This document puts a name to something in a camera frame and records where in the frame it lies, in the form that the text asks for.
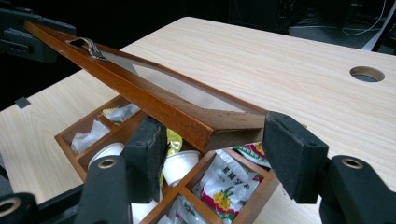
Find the dark floor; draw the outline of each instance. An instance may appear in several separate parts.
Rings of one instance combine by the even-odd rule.
[[[24,3],[24,7],[35,9],[31,1],[19,2]],[[204,4],[182,0],[168,0],[166,3],[164,1],[125,1],[122,3],[122,7],[115,4],[99,6],[93,1],[86,1],[84,5],[73,2],[69,1],[69,4],[65,5],[53,1],[46,7],[51,8],[51,11],[40,7],[35,10],[35,13],[73,24],[77,27],[78,36],[92,36],[96,42],[116,49],[120,49],[183,16],[229,22],[229,11],[227,8],[224,9],[224,4],[228,1],[225,0],[202,1]],[[237,1],[231,2],[235,7]],[[95,4],[97,8],[93,10],[90,8],[90,4]],[[243,21],[246,15],[241,10],[243,9],[242,5],[239,6],[236,8],[235,13],[237,14],[233,18]],[[388,15],[388,12],[385,11],[382,20],[378,21],[380,11],[361,12],[361,10],[352,8],[341,20],[335,20],[329,16],[324,17],[323,13],[317,9],[308,9],[296,20],[292,20],[289,29],[281,33],[361,49],[382,26],[384,17]],[[256,28],[260,28],[260,25],[262,25],[260,21],[253,24]],[[393,49],[381,46],[379,52],[393,54]],[[19,98],[29,97],[79,70],[78,67],[59,55],[56,63],[38,63],[3,53],[0,54],[0,62],[0,94],[3,95],[0,100],[0,110],[14,105],[14,102]],[[0,165],[4,165],[1,155]],[[0,196],[10,192],[12,191],[9,183],[0,176]]]

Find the cable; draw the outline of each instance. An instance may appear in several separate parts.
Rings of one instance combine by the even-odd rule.
[[[384,14],[384,11],[385,11],[385,5],[386,5],[386,4],[387,4],[387,0],[384,0],[384,6],[382,6],[381,15],[379,15],[378,20],[377,20],[377,21],[374,23],[374,25],[372,25],[370,28],[368,28],[367,30],[363,30],[362,32],[356,33],[356,34],[349,34],[349,33],[347,33],[347,32],[345,31],[346,28],[343,28],[343,33],[346,34],[346,35],[361,35],[361,34],[364,34],[364,33],[368,32],[368,31],[371,31],[371,30],[381,21],[382,15]]]

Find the table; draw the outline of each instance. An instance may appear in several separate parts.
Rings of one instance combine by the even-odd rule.
[[[395,57],[189,17],[122,50],[292,116],[329,145],[329,157],[367,161],[396,190]],[[357,66],[385,79],[357,80]],[[82,184],[54,136],[116,95],[81,70],[30,96],[27,107],[1,111],[0,153],[14,192],[43,203]],[[296,204],[279,186],[255,223],[320,223],[318,203]]]

